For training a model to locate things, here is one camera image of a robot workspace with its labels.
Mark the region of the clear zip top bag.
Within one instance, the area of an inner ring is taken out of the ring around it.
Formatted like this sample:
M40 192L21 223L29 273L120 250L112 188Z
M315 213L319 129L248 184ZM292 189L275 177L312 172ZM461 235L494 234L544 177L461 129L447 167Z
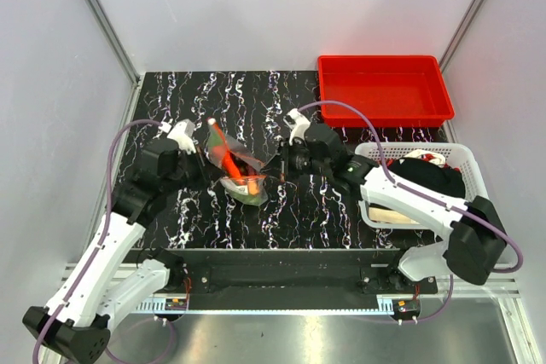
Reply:
M219 181L226 193L243 205L261 206L268 195L264 188L264 163L235 138L224 133L215 118L207 120L209 160L223 173Z

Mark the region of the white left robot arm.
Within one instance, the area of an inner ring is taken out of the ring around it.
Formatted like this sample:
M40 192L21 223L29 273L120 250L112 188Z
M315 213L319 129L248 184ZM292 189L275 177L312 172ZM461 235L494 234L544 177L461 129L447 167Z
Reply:
M113 330L154 292L184 288L182 257L152 250L140 267L115 287L109 284L133 244L166 208L171 194L208 184L205 160L190 137L150 142L136 169L113 193L101 225L74 271L46 303L32 306L23 325L36 348L48 348L74 363L94 363Z

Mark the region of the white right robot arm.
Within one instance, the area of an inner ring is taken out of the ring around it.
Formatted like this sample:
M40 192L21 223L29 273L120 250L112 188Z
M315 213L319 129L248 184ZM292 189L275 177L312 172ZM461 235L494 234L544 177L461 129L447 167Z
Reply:
M393 259L387 282L395 292L445 274L483 285L508 243L489 199L476 196L467 201L393 174L378 160L353 152L325 124L312 124L281 140L263 172L282 182L323 176L337 192L399 212L434 232L439 242L410 247Z

